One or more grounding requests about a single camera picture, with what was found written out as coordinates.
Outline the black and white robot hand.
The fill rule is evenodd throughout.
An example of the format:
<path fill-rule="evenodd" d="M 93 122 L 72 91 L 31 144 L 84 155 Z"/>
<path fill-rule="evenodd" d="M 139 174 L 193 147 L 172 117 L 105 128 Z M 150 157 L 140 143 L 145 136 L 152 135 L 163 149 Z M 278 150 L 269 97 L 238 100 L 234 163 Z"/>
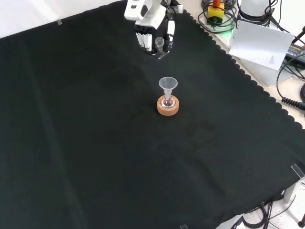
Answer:
<path fill-rule="evenodd" d="M 159 60 L 172 50 L 178 5 L 175 0 L 127 1 L 124 17 L 135 22 L 136 38 L 146 54 Z"/>

